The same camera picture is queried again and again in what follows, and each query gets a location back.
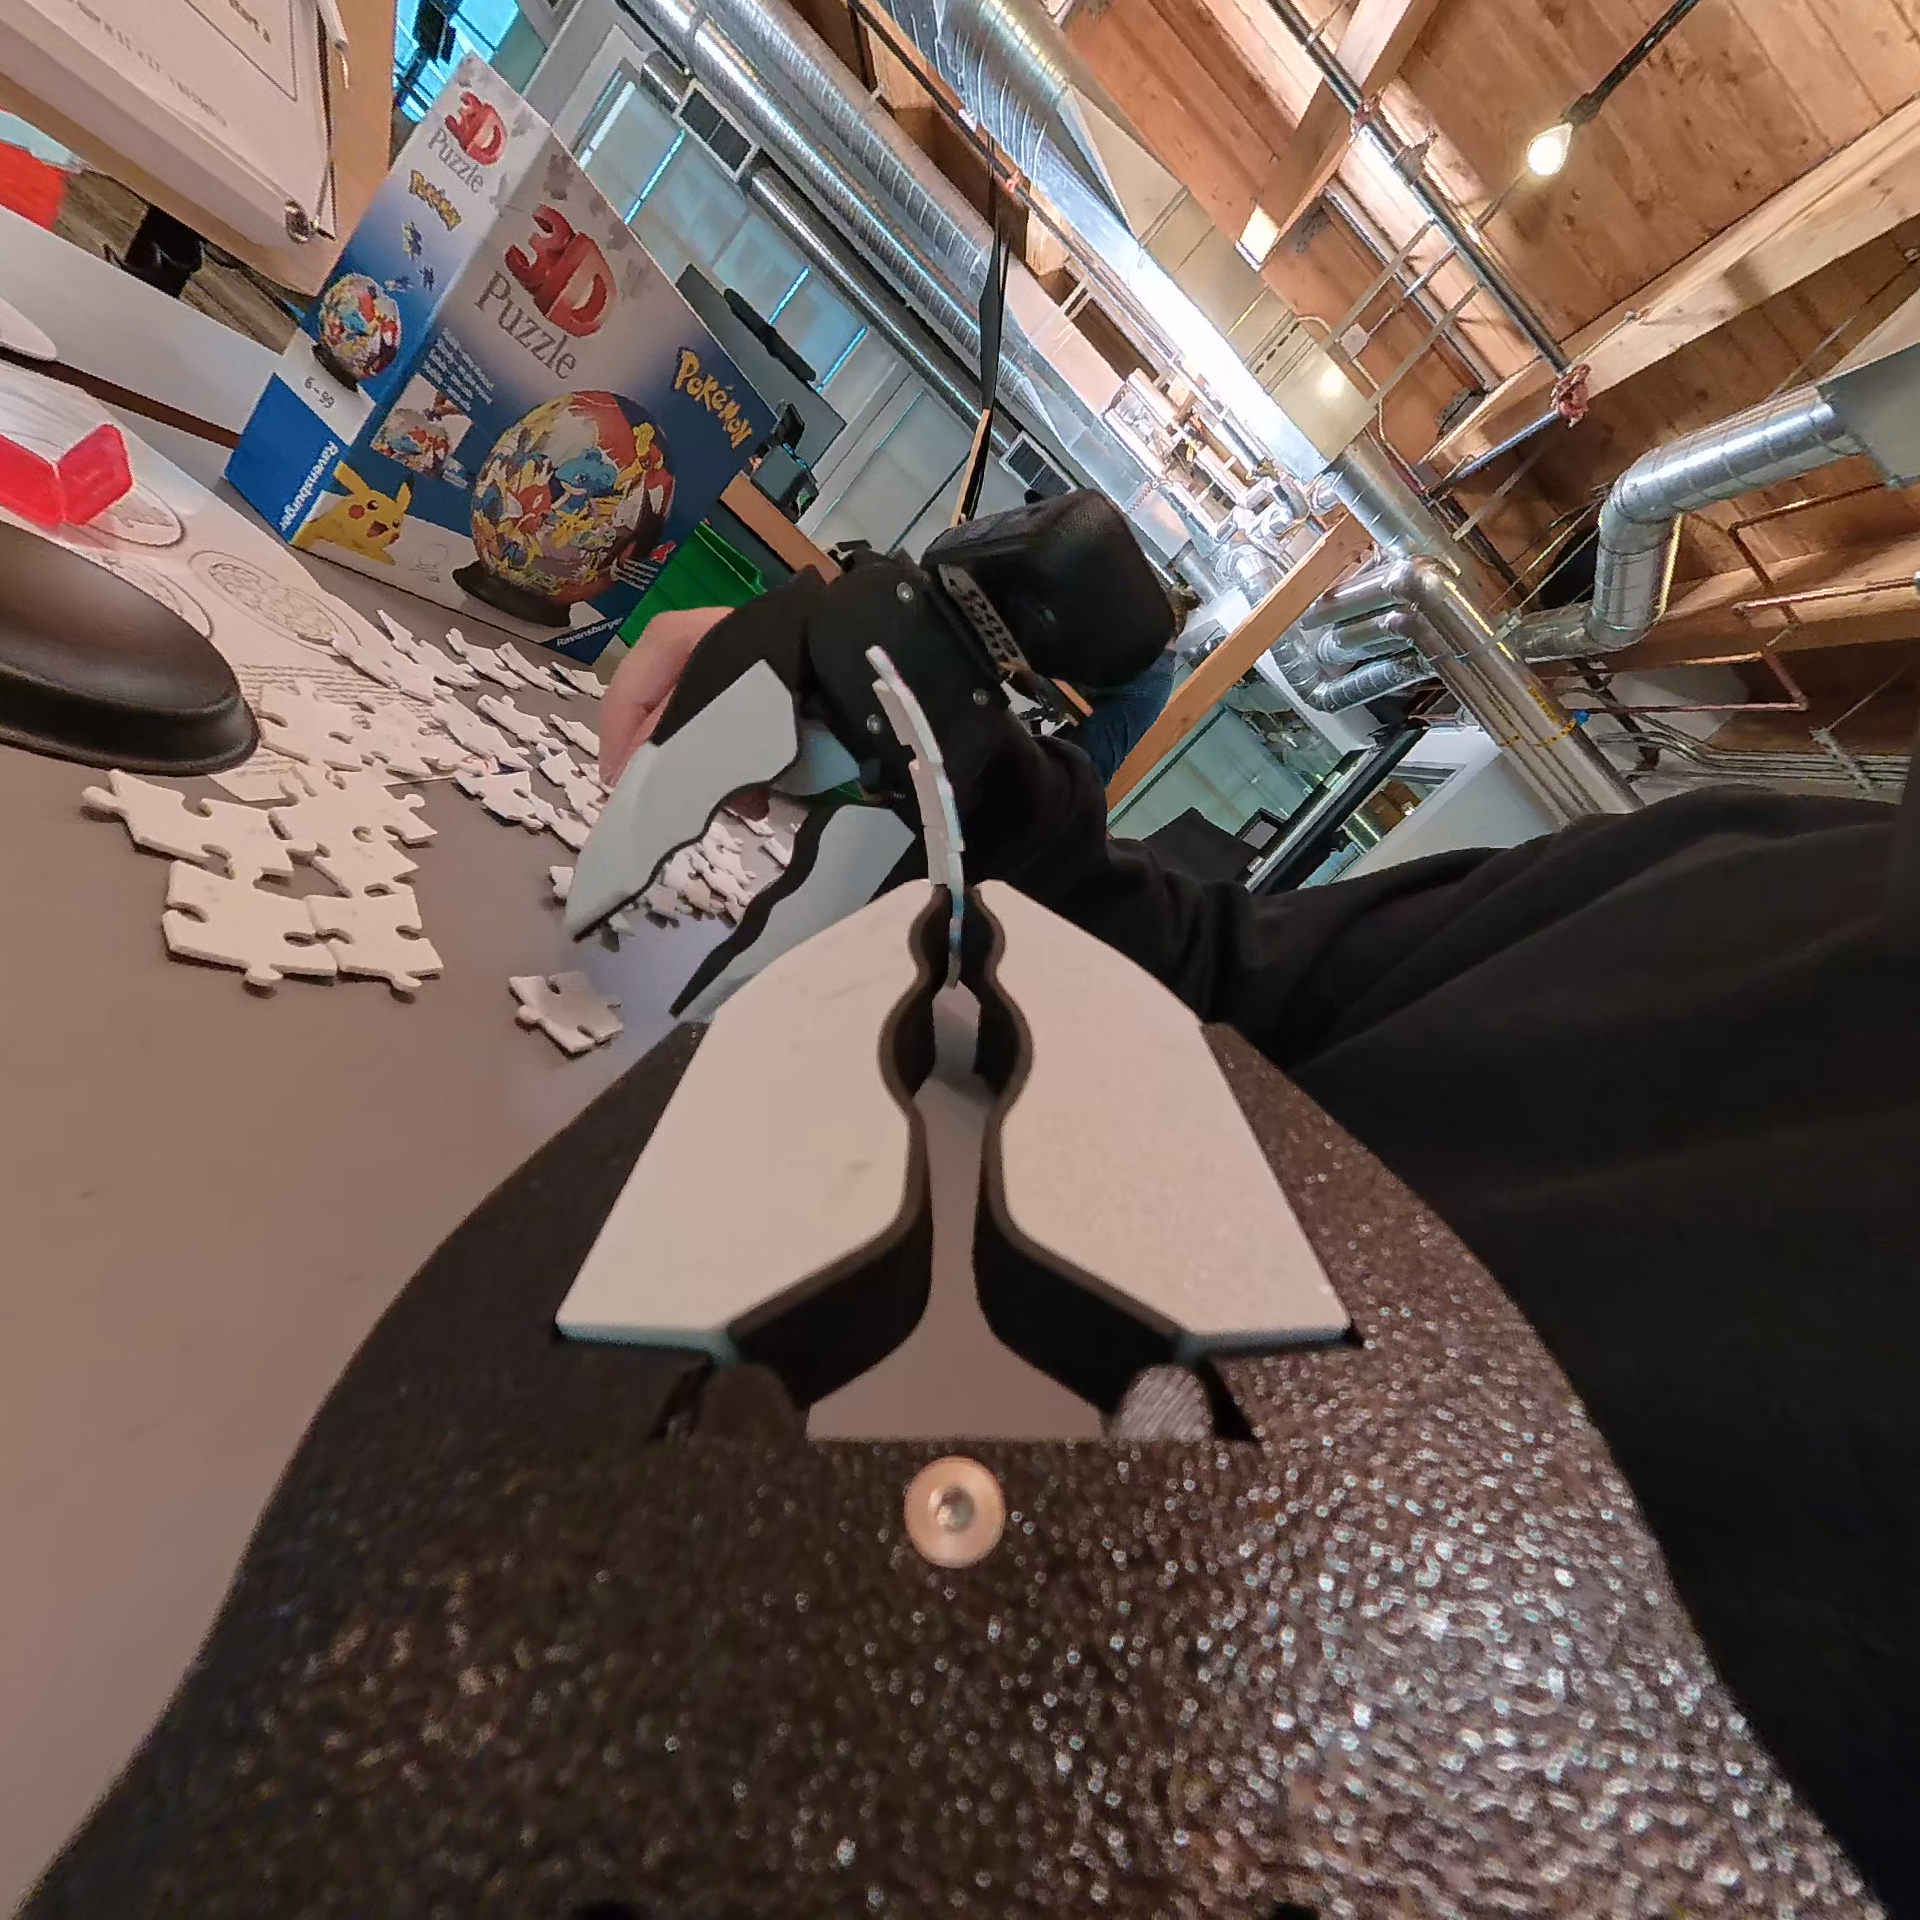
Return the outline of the person's right hand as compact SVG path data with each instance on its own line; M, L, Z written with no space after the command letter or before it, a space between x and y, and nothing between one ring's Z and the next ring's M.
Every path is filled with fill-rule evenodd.
M635 750L654 737L688 660L726 618L732 609L666 610L635 638L608 684L596 723L599 778L606 788L618 787Z

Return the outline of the silver spiral ventilation duct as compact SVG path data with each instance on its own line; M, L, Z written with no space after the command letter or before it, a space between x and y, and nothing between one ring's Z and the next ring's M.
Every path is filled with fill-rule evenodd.
M933 301L940 281L963 301L986 272L991 218L974 213L901 124L856 84L850 66L794 4L631 4L635 19L690 75L744 124L798 185L837 192L860 214L860 245L911 300ZM1128 227L1088 120L1115 129L1098 88L1077 77L1072 48L1039 4L856 4L880 48L909 66L931 102L955 124L1027 210L1031 229L1059 243L1093 301L1148 364L1174 376L1207 426L1261 473L1344 507L1380 548L1351 579L1376 595L1333 619L1336 593L1309 609L1320 618L1312 658L1335 632L1394 628L1391 656L1328 664L1304 699L1326 712L1387 698L1378 668L1413 668L1443 684L1486 734L1496 731L1496 692L1515 660L1486 626L1447 552L1430 552L1437 522L1367 433L1372 398L1358 373L1308 323L1283 309L1248 361Z

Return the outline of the white instruction sheet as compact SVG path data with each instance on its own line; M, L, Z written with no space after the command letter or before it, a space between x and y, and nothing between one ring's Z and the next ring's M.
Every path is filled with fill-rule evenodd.
M349 706L410 706L335 653L335 640L378 640L381 632L317 582L288 547L144 441L130 418L46 376L4 366L4 438L53 461L103 424L123 434L132 489L96 522L38 531L42 541L82 553L179 613L235 668L244 692L309 684Z

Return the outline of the person's right forearm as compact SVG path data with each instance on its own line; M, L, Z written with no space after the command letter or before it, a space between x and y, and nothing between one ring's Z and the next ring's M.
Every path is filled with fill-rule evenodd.
M1296 1065L1463 909L1491 849L1279 896L1197 880L1109 833L1103 790L1077 748L1014 717L954 748L975 880L1000 880L1226 1025L1275 1065Z

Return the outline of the green stacked crates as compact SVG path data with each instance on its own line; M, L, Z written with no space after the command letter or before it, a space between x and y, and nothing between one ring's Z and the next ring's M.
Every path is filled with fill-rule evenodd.
M719 501L686 540L671 547L666 560L640 553L637 560L619 563L622 582L640 576L645 582L635 589L635 605L618 621L615 635L634 648L648 621L662 613L733 610L800 572L815 572L830 580L837 563L790 525L780 541L771 544L755 520L742 520Z

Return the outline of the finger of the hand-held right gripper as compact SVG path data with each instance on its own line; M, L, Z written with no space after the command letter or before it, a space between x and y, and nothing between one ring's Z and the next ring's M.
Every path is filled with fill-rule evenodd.
M671 1018L714 1018L752 976L875 898L917 835L888 806L808 811L780 878L747 906L671 1002Z
M576 857L566 937L583 940L608 923L704 835L733 793L772 782L798 754L795 696L765 660L755 660L671 737L642 742Z

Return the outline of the person's black sweater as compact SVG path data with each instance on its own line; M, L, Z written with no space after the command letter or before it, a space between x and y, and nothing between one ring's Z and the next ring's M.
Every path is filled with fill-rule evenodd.
M1701 795L1226 909L1190 990L1522 1307L1916 1916L1916 801Z

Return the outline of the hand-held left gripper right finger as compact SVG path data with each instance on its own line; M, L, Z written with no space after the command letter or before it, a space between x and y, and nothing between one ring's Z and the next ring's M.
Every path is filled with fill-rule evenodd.
M1000 880L972 896L975 1294L1032 1365L1195 1365L1342 1340L1336 1299L1197 1014Z

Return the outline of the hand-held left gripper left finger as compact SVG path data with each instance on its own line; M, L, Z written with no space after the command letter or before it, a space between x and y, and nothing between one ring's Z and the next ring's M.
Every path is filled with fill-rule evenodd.
M911 880L782 954L709 1022L555 1315L574 1341L744 1357L922 1206L901 1067L943 890Z

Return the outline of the blue puzzle box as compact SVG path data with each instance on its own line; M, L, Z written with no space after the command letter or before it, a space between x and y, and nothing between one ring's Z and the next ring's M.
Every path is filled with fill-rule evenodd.
M468 57L223 475L283 541L589 665L775 420L552 129Z

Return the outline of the joined puzzle piece strip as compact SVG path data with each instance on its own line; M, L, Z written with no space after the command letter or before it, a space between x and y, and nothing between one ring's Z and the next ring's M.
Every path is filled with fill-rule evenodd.
M949 902L946 921L946 972L943 986L955 987L965 965L966 926L966 842L957 821L954 784L949 780L943 750L922 706L922 699L906 684L901 670L880 648L866 651L872 674L872 696L880 712L908 754L908 780L914 790L922 822L927 880L943 886Z

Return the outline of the silver elbow duct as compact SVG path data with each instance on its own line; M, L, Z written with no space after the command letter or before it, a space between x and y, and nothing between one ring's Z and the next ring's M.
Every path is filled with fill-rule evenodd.
M1591 601L1525 618L1531 665L1608 656L1668 610L1683 520L1847 460L1886 489L1917 478L1917 342L1886 324L1832 373L1642 456L1600 507Z

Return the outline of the red plastic holder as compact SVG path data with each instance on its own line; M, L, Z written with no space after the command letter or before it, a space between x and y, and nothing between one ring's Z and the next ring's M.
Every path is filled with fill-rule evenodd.
M42 531L91 523L132 485L128 441L112 420L58 456L3 434L3 510Z

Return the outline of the black round stand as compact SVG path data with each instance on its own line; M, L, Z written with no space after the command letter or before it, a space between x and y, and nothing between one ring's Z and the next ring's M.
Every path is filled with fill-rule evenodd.
M3 742L142 778L247 762L259 728L216 648L34 531L3 529Z

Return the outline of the pile of white puzzle pieces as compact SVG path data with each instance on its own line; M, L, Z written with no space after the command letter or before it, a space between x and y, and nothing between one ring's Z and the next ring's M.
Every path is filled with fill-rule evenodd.
M328 650L349 682L259 684L261 752L213 774L216 801L110 770L82 806L167 862L160 937L175 960L234 972L256 995L354 979L410 1002L446 972L415 890L437 837L428 790L581 853L611 793L583 717L606 686L390 616L339 632Z

